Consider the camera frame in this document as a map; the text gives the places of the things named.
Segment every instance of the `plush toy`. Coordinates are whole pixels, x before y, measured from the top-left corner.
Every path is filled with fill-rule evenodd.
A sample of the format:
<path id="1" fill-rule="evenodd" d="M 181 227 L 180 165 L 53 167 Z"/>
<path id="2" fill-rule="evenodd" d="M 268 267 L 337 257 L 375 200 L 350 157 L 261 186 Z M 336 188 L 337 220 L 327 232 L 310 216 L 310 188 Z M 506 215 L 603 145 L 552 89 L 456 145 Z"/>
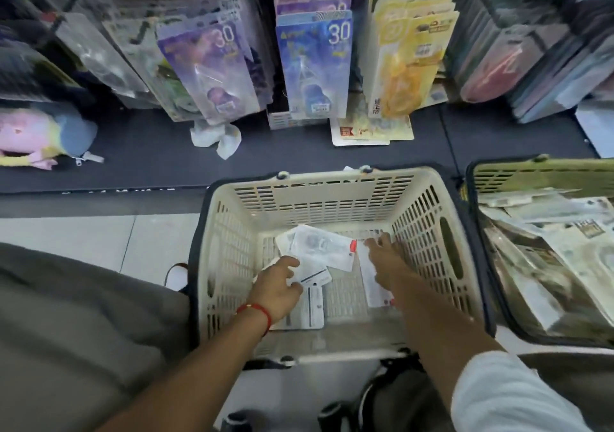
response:
<path id="1" fill-rule="evenodd" d="M 28 108 L 0 110 L 0 166 L 51 170 L 60 154 L 81 158 L 87 153 L 97 130 L 70 104 L 36 102 Z"/>

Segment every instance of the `shopping basket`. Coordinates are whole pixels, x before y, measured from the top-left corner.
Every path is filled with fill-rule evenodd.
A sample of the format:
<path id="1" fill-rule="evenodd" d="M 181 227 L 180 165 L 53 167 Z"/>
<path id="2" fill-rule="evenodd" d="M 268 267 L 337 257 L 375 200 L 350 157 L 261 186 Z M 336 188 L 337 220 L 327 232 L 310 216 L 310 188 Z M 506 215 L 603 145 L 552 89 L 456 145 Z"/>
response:
<path id="1" fill-rule="evenodd" d="M 473 219 L 480 232 L 488 261 L 488 280 L 498 308 L 508 327 L 519 338 L 541 345 L 571 345 L 613 348 L 611 343 L 587 337 L 552 336 L 532 322 L 529 308 L 522 298 L 506 291 L 505 282 L 495 270 L 490 243 L 480 226 L 478 193 L 521 191 L 535 188 L 579 189 L 571 193 L 577 197 L 614 197 L 613 159 L 550 159 L 500 158 L 473 162 L 467 168 L 466 184 L 461 195 L 469 201 Z"/>
<path id="2" fill-rule="evenodd" d="M 407 262 L 451 304 L 494 335 L 482 281 L 485 256 L 467 206 L 441 166 L 273 174 L 209 188 L 190 250 L 192 322 L 206 342 L 246 299 L 279 251 L 274 238 L 309 224 L 357 239 L 393 235 Z M 369 308 L 358 262 L 323 287 L 321 330 L 269 333 L 255 359 L 290 366 L 326 359 L 404 356 L 411 349 L 397 309 Z"/>

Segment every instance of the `white sleeve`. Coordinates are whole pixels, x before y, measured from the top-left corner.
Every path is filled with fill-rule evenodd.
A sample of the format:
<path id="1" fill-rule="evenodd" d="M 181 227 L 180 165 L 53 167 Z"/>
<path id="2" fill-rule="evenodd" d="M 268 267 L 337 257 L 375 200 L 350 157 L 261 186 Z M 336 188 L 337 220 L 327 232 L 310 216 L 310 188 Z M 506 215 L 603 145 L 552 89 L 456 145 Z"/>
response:
<path id="1" fill-rule="evenodd" d="M 590 432 L 577 407 L 503 351 L 467 363 L 454 388 L 451 417 L 457 432 Z"/>

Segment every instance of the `red string bracelet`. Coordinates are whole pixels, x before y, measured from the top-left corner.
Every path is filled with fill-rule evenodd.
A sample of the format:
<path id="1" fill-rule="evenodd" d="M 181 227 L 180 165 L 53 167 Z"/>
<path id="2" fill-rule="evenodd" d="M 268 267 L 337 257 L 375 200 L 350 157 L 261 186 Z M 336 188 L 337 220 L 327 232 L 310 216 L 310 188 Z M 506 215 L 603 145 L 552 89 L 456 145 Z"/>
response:
<path id="1" fill-rule="evenodd" d="M 264 335 L 262 335 L 262 337 L 264 337 L 266 334 L 268 334 L 269 330 L 271 329 L 271 325 L 272 325 L 271 314 L 269 314 L 268 311 L 263 306 L 261 306 L 260 304 L 256 304 L 256 303 L 243 304 L 242 306 L 239 306 L 235 314 L 239 314 L 245 311 L 247 308 L 257 309 L 266 316 L 266 332 Z"/>

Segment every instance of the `black shelf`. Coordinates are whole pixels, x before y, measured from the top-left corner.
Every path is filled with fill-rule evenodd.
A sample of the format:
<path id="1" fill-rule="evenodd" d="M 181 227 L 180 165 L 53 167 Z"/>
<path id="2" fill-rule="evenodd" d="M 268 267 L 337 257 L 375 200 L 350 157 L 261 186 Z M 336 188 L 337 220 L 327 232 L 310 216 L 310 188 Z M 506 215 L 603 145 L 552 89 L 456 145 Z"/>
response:
<path id="1" fill-rule="evenodd" d="M 272 132 L 266 115 L 257 114 L 237 122 L 242 143 L 226 161 L 215 148 L 194 147 L 191 123 L 173 123 L 161 110 L 111 108 L 101 118 L 90 150 L 103 156 L 104 164 L 77 166 L 62 158 L 52 172 L 0 169 L 0 217 L 198 212 L 206 187 L 214 181 L 280 171 L 436 162 L 451 175 L 456 172 L 437 108 L 411 116 L 414 141 L 359 148 L 334 147 L 328 125 Z"/>
<path id="2" fill-rule="evenodd" d="M 461 175 L 475 160 L 537 154 L 559 158 L 597 156 L 570 112 L 520 125 L 499 101 L 441 105 L 440 110 Z"/>

